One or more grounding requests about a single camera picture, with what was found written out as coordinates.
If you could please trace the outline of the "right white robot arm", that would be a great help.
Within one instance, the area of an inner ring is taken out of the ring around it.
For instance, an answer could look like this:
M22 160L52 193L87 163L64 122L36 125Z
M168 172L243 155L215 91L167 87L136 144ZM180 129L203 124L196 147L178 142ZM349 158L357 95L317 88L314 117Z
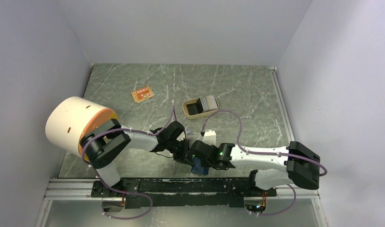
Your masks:
M246 167L254 171L254 179L247 183L247 191L253 196L291 183L307 190L319 188L320 156L297 141L279 148L253 148L233 143L217 147L197 140L190 151L202 167L217 170Z

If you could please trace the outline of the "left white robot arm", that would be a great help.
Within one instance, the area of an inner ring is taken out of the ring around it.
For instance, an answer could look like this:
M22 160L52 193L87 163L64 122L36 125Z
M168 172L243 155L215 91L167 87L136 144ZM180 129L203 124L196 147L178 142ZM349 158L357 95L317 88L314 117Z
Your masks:
M178 121L172 121L164 128L145 132L123 127L118 120L109 119L82 137L79 145L82 148L81 157L96 170L105 183L104 191L112 197L121 194L123 189L113 161L124 149L141 149L153 153L167 150L175 161L195 165L185 128Z

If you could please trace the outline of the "blue leather card holder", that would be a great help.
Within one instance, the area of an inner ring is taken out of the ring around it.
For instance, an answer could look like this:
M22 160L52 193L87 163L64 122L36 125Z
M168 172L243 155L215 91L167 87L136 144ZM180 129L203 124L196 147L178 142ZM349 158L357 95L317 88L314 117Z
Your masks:
M199 158L194 157L194 162L195 162L195 165L191 168L191 173L197 174L197 175L204 175L204 176L208 175L209 168L203 167L202 161Z

